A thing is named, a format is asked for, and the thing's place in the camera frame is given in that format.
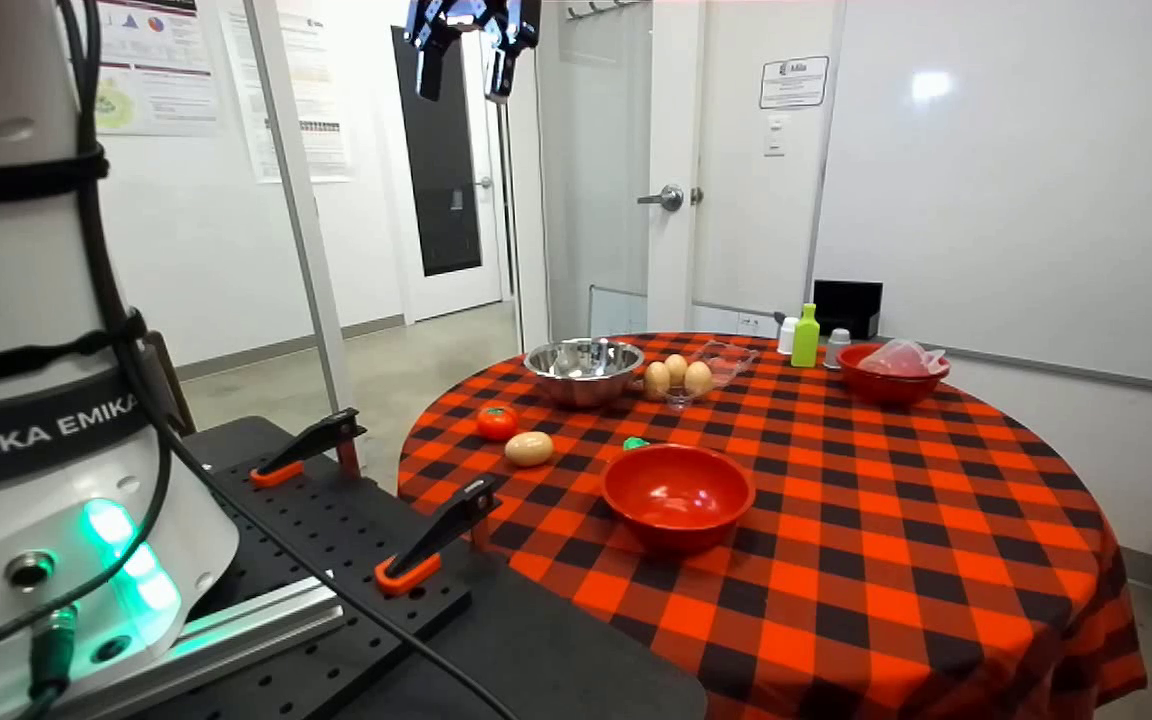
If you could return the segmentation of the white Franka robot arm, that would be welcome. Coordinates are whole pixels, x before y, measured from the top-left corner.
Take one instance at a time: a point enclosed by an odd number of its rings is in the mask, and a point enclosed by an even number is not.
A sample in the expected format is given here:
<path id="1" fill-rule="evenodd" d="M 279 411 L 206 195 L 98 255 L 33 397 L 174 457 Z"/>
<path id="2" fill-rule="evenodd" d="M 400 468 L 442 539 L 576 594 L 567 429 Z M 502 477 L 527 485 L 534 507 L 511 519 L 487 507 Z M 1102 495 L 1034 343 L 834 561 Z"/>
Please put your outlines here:
<path id="1" fill-rule="evenodd" d="M 0 720 L 122 702 L 240 554 L 114 289 L 94 86 L 94 0 L 0 0 Z"/>

